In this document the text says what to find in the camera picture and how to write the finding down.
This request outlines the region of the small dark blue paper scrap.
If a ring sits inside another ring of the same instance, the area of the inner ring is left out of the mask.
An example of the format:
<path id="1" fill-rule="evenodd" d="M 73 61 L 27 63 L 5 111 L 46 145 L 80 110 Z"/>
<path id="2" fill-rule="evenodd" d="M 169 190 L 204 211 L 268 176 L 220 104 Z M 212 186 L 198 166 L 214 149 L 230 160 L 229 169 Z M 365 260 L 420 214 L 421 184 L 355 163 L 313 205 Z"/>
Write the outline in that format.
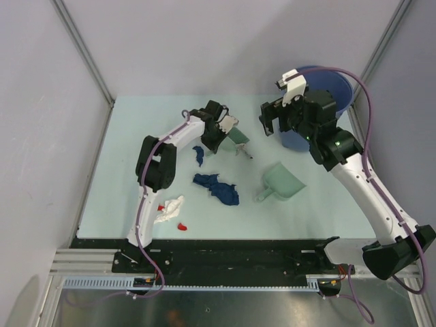
<path id="1" fill-rule="evenodd" d="M 196 161 L 201 167 L 204 163 L 204 149 L 201 146 L 194 146 L 192 149 L 196 152 Z"/>

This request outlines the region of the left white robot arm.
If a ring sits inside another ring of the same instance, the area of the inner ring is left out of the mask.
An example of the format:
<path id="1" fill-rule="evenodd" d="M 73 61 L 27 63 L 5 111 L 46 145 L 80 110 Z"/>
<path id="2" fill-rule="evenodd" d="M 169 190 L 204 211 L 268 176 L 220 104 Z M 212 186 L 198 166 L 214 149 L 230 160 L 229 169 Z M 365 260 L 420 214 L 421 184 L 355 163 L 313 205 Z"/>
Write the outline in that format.
<path id="1" fill-rule="evenodd" d="M 149 245 L 158 204 L 164 190 L 176 176 L 178 153 L 199 139 L 213 154 L 239 120 L 229 114 L 226 106 L 210 100 L 205 108 L 183 110 L 183 122 L 159 137 L 147 136 L 136 164 L 139 183 L 138 209 L 127 240 L 138 248 Z"/>

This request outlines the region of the small green hand brush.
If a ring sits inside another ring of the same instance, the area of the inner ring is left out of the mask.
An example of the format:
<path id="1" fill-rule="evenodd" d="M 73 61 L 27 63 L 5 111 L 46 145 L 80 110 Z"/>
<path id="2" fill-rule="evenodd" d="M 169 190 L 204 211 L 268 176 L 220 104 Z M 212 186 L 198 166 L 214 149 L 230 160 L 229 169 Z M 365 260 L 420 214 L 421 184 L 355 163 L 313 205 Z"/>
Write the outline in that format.
<path id="1" fill-rule="evenodd" d="M 240 143 L 248 143 L 250 139 L 237 127 L 233 127 L 228 134 L 229 147 L 227 151 L 236 152 L 235 145 Z"/>

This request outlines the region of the blue plastic waste bin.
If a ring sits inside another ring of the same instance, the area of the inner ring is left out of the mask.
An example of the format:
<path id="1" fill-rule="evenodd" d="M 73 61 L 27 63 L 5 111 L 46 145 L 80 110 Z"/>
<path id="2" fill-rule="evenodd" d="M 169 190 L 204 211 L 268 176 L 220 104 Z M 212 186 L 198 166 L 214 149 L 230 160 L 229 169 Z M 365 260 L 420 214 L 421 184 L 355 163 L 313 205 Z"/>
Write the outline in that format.
<path id="1" fill-rule="evenodd" d="M 350 107 L 354 99 L 354 91 L 351 83 L 340 72 L 321 70 L 307 72 L 302 77 L 307 82 L 308 92 L 325 93 L 329 101 L 334 103 L 336 119 L 339 119 Z M 309 143 L 292 130 L 281 131 L 279 137 L 284 148 L 300 153 L 309 151 Z"/>

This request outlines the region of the green plastic dustpan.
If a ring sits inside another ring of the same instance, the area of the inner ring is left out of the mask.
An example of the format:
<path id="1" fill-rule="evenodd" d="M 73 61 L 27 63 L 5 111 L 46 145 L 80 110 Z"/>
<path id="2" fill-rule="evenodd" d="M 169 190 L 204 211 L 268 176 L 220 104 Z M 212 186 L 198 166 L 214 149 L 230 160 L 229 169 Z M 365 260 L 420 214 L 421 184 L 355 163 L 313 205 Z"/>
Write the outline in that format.
<path id="1" fill-rule="evenodd" d="M 270 196 L 274 196 L 280 201 L 287 201 L 306 187 L 281 162 L 267 168 L 260 180 L 263 188 L 256 193 L 255 202 L 263 202 Z"/>

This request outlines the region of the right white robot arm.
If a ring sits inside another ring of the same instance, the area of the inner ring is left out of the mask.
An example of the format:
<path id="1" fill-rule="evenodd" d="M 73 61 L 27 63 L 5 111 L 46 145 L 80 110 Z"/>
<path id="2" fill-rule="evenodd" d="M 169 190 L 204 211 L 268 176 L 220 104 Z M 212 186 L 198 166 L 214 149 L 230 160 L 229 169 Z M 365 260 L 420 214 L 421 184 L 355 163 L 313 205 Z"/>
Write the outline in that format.
<path id="1" fill-rule="evenodd" d="M 355 136 L 337 125 L 336 103 L 327 91 L 307 91 L 290 102 L 283 98 L 260 107 L 259 120 L 267 136 L 273 121 L 281 131 L 300 135 L 313 160 L 331 173 L 353 197 L 375 233 L 363 245 L 346 245 L 338 238 L 314 256 L 321 273 L 331 273 L 339 263 L 365 265 L 378 279 L 389 279 L 409 266 L 435 240 L 430 225 L 419 225 L 389 194 L 363 157 Z"/>

